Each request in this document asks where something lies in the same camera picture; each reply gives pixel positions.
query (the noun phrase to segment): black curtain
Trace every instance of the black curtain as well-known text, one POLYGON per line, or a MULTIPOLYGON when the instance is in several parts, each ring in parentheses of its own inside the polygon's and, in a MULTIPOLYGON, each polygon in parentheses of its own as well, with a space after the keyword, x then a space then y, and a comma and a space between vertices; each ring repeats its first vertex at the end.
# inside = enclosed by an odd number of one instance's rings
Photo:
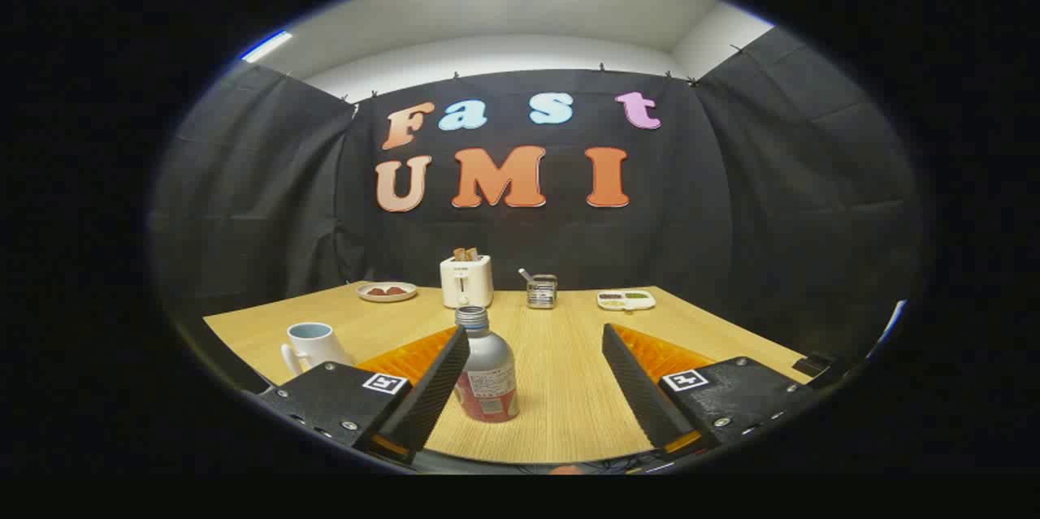
POLYGON ((777 28, 700 80, 733 208, 720 315, 803 354, 863 356, 922 288, 913 167, 868 94, 777 28))
POLYGON ((149 222, 172 309, 198 318, 342 283, 333 202, 354 111, 245 63, 193 105, 171 137, 149 222))
POLYGON ((711 305, 729 274, 730 196, 719 145, 691 86, 677 79, 599 71, 534 71, 482 75, 394 90, 360 104, 341 150, 337 209, 353 240, 364 241, 358 276, 440 286, 439 263, 456 248, 475 246, 492 257, 496 289, 523 289, 520 267, 553 274, 562 289, 658 285, 711 305), (615 98, 633 92, 654 102, 661 126, 633 126, 615 98), (572 116, 562 124, 530 120, 530 99, 566 94, 572 116), (441 130, 449 105, 485 104, 478 128, 441 130), (384 150, 388 116, 433 103, 412 141, 384 150), (501 166, 514 149, 545 150, 539 164, 545 205, 510 207, 504 200, 456 208, 459 150, 486 150, 501 166), (589 148, 617 148, 623 208, 587 202, 593 188, 589 148), (375 164, 398 161, 396 192, 409 191, 407 161, 431 156, 422 202, 408 212, 388 212, 374 200, 375 164))

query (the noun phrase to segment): bottle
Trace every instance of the bottle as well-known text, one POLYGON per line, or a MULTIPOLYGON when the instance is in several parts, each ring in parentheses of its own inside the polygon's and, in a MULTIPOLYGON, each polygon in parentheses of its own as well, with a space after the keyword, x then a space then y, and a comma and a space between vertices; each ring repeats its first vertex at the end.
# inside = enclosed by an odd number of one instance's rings
POLYGON ((513 419, 520 413, 513 349, 491 332, 485 308, 458 308, 456 323, 469 338, 469 360, 456 383, 456 397, 466 415, 492 423, 513 419))

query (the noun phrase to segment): stainless steel container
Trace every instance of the stainless steel container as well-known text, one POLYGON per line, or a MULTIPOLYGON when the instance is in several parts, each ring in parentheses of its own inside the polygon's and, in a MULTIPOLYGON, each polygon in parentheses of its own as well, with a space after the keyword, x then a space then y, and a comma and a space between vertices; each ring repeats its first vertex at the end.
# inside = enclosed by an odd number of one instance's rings
POLYGON ((556 276, 531 276, 527 282, 527 308, 549 310, 556 307, 556 276))

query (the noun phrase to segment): blue letter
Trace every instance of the blue letter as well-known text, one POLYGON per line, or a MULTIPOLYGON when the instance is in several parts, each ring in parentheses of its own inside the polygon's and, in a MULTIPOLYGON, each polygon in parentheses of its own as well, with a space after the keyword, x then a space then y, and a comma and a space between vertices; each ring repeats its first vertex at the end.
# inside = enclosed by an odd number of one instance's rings
POLYGON ((574 98, 566 93, 541 93, 530 98, 530 120, 537 124, 562 124, 571 119, 574 98))
POLYGON ((466 129, 476 129, 488 123, 488 118, 484 116, 484 101, 461 101, 444 109, 447 115, 441 120, 440 127, 445 131, 454 131, 460 127, 466 129))

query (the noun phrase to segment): table surface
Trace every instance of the table surface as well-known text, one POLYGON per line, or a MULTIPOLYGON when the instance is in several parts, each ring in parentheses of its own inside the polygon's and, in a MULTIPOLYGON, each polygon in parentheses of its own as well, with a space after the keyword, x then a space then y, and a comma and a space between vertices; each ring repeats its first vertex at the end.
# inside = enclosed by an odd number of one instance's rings
MULTIPOLYGON (((356 282, 316 293, 207 316, 216 335, 272 383, 292 373, 280 346, 296 322, 331 326, 356 363, 454 326, 440 288, 419 288, 399 303, 361 300, 356 282)), ((657 306, 609 312, 596 305, 598 290, 561 291, 552 310, 526 307, 524 291, 495 291, 488 307, 492 332, 513 347, 520 414, 506 422, 468 418, 451 397, 426 448, 473 460, 515 464, 566 464, 631 456, 653 448, 629 409, 602 355, 603 325, 614 322, 673 342, 716 361, 750 357, 799 383, 792 369, 803 357, 750 331, 650 286, 657 306)))

